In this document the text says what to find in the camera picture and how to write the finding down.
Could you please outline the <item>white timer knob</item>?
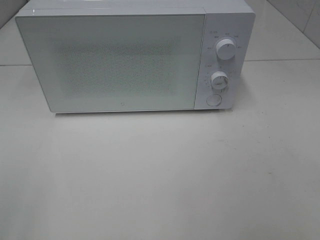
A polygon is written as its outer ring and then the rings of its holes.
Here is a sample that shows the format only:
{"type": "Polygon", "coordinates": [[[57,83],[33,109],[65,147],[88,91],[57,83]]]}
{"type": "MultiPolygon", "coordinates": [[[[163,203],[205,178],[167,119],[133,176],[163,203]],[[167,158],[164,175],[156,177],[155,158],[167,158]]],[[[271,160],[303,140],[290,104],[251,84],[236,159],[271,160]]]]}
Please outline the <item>white timer knob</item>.
{"type": "Polygon", "coordinates": [[[229,78],[223,71],[214,72],[211,77],[211,87],[215,90],[223,90],[228,86],[229,78]]]}

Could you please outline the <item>white microwave oven body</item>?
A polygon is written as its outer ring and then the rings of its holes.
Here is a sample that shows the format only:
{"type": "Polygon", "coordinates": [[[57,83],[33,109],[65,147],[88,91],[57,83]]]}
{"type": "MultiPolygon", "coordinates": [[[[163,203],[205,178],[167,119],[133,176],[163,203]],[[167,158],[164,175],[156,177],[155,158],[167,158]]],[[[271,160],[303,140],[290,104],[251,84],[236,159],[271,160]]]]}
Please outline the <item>white microwave oven body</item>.
{"type": "Polygon", "coordinates": [[[217,110],[232,107],[240,81],[242,66],[250,41],[255,13],[243,0],[31,0],[15,16],[136,16],[203,14],[200,64],[194,107],[184,110],[217,110]],[[219,59],[216,44],[231,38],[236,43],[235,56],[219,59]],[[228,86],[213,89],[211,75],[225,72],[228,86]],[[218,106],[209,106],[206,99],[220,95],[218,106]]]}

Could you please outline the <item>upper white power knob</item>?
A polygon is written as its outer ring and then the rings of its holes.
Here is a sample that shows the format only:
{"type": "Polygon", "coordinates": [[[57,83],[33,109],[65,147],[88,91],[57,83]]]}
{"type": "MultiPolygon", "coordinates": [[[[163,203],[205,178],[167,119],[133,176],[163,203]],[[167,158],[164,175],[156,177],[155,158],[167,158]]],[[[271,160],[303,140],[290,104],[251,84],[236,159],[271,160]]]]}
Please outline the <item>upper white power knob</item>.
{"type": "Polygon", "coordinates": [[[215,47],[216,55],[221,60],[229,60],[236,54],[237,45],[231,38],[220,39],[215,47]]]}

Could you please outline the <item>round white door button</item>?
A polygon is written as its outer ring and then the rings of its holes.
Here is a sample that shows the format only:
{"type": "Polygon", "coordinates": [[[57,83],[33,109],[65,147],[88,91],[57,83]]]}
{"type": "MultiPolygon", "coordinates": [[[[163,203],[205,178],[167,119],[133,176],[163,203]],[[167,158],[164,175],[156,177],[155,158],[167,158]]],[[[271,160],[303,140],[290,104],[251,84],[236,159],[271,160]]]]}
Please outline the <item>round white door button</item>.
{"type": "Polygon", "coordinates": [[[221,104],[221,102],[222,102],[222,97],[219,94],[210,95],[206,99],[207,105],[212,106],[212,107],[219,106],[221,104]]]}

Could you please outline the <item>white microwave door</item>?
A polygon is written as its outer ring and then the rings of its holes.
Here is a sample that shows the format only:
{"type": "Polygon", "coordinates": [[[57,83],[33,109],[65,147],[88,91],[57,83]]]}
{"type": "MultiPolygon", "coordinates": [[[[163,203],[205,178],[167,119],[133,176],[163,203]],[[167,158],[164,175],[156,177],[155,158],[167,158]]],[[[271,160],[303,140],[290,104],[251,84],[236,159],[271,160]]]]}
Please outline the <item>white microwave door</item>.
{"type": "Polygon", "coordinates": [[[18,16],[53,113],[190,110],[204,14],[18,16]]]}

